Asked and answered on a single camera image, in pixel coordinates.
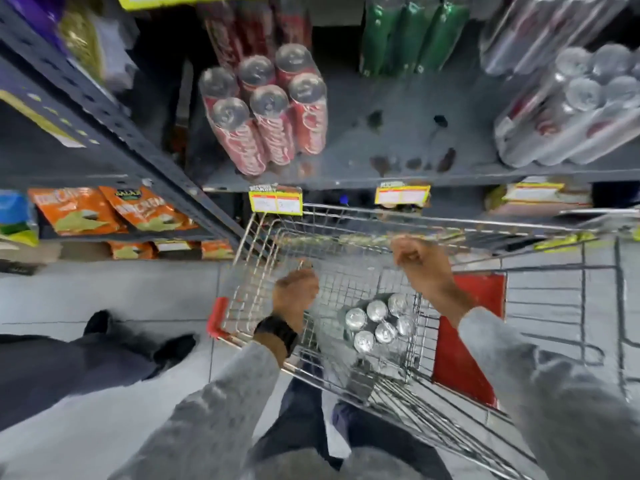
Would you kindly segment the person's left hand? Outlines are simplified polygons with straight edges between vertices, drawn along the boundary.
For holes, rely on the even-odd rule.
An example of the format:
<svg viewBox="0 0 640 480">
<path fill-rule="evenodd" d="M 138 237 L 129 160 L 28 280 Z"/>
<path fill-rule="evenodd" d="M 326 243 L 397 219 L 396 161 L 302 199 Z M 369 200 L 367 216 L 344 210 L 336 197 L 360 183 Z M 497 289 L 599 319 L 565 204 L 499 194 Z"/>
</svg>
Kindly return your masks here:
<svg viewBox="0 0 640 480">
<path fill-rule="evenodd" d="M 313 304 L 318 291 L 319 279 L 312 268 L 292 271 L 275 284 L 271 314 L 284 320 L 296 333 L 301 333 L 304 313 Z"/>
</svg>

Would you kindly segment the person's right hand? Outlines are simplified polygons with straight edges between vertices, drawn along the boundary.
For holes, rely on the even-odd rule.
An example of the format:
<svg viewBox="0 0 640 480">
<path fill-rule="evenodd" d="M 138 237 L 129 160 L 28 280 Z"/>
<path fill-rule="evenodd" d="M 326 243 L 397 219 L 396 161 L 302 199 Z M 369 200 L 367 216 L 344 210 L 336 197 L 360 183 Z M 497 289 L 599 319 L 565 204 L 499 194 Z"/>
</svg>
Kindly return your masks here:
<svg viewBox="0 0 640 480">
<path fill-rule="evenodd" d="M 423 266 L 400 269 L 405 273 L 412 288 L 422 294 L 436 309 L 443 306 L 446 298 L 456 288 L 449 258 L 434 242 L 426 241 Z"/>
</svg>

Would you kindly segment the metal wire shopping cart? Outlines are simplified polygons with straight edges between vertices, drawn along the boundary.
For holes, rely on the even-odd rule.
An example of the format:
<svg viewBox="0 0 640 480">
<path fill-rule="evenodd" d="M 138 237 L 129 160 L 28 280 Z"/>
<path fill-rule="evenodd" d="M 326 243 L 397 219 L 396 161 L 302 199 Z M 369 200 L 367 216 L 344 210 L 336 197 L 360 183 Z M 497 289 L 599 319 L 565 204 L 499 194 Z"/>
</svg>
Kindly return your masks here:
<svg viewBox="0 0 640 480">
<path fill-rule="evenodd" d="M 546 480 L 455 332 L 394 265 L 396 235 L 437 242 L 460 286 L 543 350 L 567 355 L 640 409 L 640 209 L 562 211 L 550 219 L 453 219 L 317 203 L 303 215 L 254 213 L 207 325 L 243 347 L 272 310 L 276 281 L 311 267 L 319 294 L 305 314 L 293 377 L 375 413 L 453 462 L 455 475 Z M 398 360 L 358 354 L 338 314 L 404 292 L 417 325 Z"/>
</svg>

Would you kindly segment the person's left forearm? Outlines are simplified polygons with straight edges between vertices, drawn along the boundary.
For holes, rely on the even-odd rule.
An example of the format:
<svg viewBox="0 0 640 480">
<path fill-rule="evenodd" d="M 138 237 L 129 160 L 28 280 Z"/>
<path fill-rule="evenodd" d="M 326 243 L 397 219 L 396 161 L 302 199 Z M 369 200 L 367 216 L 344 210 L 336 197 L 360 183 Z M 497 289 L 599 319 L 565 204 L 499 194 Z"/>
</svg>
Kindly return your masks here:
<svg viewBox="0 0 640 480">
<path fill-rule="evenodd" d="M 287 349 L 259 333 L 108 480 L 238 480 Z"/>
</svg>

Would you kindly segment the person's right forearm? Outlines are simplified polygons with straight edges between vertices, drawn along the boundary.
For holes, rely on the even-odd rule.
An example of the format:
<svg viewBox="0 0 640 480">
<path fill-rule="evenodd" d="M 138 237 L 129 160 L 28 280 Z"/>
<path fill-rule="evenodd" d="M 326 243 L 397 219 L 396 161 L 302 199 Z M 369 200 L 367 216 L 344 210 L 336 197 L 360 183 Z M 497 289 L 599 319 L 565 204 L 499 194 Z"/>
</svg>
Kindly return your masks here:
<svg viewBox="0 0 640 480">
<path fill-rule="evenodd" d="M 615 387 L 457 286 L 442 305 L 548 480 L 640 480 L 640 412 Z"/>
</svg>

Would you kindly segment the small pack of silver cans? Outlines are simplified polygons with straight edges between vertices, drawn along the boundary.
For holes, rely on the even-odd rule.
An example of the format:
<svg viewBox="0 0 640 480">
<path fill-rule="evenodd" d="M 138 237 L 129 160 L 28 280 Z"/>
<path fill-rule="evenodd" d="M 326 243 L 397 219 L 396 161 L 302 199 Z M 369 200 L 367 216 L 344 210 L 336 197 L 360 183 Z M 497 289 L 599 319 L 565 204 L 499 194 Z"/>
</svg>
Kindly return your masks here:
<svg viewBox="0 0 640 480">
<path fill-rule="evenodd" d="M 417 325 L 413 300 L 404 292 L 379 293 L 339 314 L 344 339 L 360 355 L 398 360 L 408 354 Z"/>
</svg>

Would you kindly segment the grey metal shelf board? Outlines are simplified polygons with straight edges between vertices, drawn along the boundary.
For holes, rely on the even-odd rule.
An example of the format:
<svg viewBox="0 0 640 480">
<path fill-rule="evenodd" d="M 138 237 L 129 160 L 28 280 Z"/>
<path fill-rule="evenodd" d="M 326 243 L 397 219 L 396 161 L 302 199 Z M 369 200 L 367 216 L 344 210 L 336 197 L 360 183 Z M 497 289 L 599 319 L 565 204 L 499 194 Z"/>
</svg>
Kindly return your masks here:
<svg viewBox="0 0 640 480">
<path fill-rule="evenodd" d="M 640 141 L 587 166 L 501 164 L 493 121 L 520 91 L 472 68 L 407 79 L 364 79 L 342 67 L 322 69 L 328 87 L 329 129 L 320 156 L 244 177 L 217 144 L 209 124 L 194 133 L 191 161 L 206 191 L 243 192 L 252 184 L 304 189 L 367 188 L 389 180 L 436 186 L 511 182 L 518 177 L 569 175 L 583 182 L 640 180 Z"/>
</svg>

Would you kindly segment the beige packet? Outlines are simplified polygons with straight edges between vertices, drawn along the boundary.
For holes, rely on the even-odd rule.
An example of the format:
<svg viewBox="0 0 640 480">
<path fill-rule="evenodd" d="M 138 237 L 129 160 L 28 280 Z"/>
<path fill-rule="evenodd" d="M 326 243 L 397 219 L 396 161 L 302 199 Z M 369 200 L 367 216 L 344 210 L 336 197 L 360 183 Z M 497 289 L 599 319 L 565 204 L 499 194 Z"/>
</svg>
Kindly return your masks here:
<svg viewBox="0 0 640 480">
<path fill-rule="evenodd" d="M 592 207 L 591 186 L 564 187 L 552 202 L 529 203 L 502 201 L 506 186 L 489 192 L 484 198 L 484 209 L 491 216 L 553 217 L 563 210 L 590 209 Z"/>
</svg>

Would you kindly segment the pack of red soda cans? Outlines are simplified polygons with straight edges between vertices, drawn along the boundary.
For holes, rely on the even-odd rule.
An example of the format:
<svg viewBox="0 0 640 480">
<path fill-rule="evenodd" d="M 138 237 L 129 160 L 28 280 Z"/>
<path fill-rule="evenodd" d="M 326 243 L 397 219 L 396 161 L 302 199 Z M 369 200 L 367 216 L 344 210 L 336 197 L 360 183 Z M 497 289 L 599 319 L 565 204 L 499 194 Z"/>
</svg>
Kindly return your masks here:
<svg viewBox="0 0 640 480">
<path fill-rule="evenodd" d="M 275 60 L 280 46 L 312 50 L 313 25 L 306 0 L 216 0 L 196 5 L 216 64 L 235 71 L 242 60 L 263 55 Z"/>
<path fill-rule="evenodd" d="M 281 45 L 273 59 L 251 55 L 236 69 L 213 66 L 198 81 L 205 117 L 236 170 L 250 178 L 319 155 L 328 131 L 327 87 L 311 51 Z"/>
</svg>

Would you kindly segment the green bottle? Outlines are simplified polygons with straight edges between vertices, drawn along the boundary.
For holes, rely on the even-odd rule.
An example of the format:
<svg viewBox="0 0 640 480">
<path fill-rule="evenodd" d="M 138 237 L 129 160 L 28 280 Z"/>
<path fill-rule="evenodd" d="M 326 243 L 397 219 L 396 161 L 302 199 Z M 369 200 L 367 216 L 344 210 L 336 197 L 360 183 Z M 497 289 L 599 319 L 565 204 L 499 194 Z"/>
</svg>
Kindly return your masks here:
<svg viewBox="0 0 640 480">
<path fill-rule="evenodd" d="M 383 71 L 403 7 L 403 0 L 366 1 L 358 67 L 362 76 L 375 77 Z"/>
<path fill-rule="evenodd" d="M 469 2 L 441 1 L 420 49 L 416 73 L 440 71 L 444 67 L 469 19 Z"/>
<path fill-rule="evenodd" d="M 411 74 L 416 70 L 420 52 L 435 18 L 440 0 L 407 0 L 396 29 L 388 73 L 393 77 Z"/>
</svg>

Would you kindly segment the large pack of silver cans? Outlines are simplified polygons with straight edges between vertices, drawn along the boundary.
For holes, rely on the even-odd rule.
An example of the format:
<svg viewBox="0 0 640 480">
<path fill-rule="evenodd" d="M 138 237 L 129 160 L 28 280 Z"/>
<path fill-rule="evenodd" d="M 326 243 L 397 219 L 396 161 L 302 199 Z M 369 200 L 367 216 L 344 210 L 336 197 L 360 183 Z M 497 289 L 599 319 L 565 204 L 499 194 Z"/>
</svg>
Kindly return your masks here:
<svg viewBox="0 0 640 480">
<path fill-rule="evenodd" d="M 586 165 L 640 137 L 640 49 L 562 48 L 495 120 L 503 164 Z"/>
<path fill-rule="evenodd" d="M 585 46 L 631 0 L 502 0 L 479 36 L 479 61 L 492 76 L 528 75 L 565 47 Z"/>
</svg>

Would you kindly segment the grey metal shelf rack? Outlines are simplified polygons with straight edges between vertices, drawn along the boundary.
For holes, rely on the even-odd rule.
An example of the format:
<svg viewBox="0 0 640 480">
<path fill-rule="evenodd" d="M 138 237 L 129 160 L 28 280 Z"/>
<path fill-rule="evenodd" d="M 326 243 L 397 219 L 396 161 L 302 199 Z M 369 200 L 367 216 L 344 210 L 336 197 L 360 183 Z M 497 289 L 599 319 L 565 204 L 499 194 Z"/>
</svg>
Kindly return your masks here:
<svg viewBox="0 0 640 480">
<path fill-rule="evenodd" d="M 131 120 L 118 100 L 0 0 L 0 89 L 83 145 L 56 142 L 27 116 L 12 116 L 9 104 L 0 101 L 0 188 L 146 188 L 198 224 L 171 235 L 228 239 L 237 246 L 244 228 L 163 151 L 174 85 L 164 74 L 138 76 L 125 97 Z"/>
</svg>

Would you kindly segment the blue and green packet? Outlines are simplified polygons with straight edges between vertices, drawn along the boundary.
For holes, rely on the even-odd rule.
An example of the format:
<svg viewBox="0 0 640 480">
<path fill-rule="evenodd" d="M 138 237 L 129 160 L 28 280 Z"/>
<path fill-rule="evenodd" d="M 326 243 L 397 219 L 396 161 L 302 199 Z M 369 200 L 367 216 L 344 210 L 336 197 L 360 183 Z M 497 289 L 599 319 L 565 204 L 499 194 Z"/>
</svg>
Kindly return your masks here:
<svg viewBox="0 0 640 480">
<path fill-rule="evenodd" d="M 32 248 L 39 246 L 35 206 L 25 193 L 0 189 L 0 240 Z"/>
</svg>

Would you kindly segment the yellow shelf label strip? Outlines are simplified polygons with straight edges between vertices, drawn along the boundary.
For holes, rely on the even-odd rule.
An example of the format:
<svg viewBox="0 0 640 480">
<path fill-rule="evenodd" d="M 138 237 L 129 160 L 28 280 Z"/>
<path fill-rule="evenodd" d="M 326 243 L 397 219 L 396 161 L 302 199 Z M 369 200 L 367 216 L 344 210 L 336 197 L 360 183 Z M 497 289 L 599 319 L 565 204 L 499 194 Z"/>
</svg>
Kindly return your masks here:
<svg viewBox="0 0 640 480">
<path fill-rule="evenodd" d="M 16 111 L 20 112 L 22 115 L 32 120 L 39 128 L 43 131 L 56 138 L 60 144 L 64 145 L 68 148 L 85 148 L 85 145 L 70 137 L 67 133 L 62 131 L 62 129 L 58 128 L 53 124 L 50 120 L 46 119 L 44 116 L 40 115 L 32 108 L 27 106 L 27 104 L 23 103 L 16 96 L 11 93 L 0 89 L 0 100 L 9 104 Z"/>
</svg>

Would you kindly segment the purple packet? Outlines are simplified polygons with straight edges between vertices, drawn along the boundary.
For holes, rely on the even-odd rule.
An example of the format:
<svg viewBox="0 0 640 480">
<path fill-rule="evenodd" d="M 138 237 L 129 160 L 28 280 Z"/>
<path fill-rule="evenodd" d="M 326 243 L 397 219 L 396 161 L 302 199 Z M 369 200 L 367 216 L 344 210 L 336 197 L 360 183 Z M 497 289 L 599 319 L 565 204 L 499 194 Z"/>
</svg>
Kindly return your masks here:
<svg viewBox="0 0 640 480">
<path fill-rule="evenodd" d="M 27 23 L 61 53 L 66 47 L 58 25 L 65 12 L 66 0 L 7 0 Z"/>
</svg>

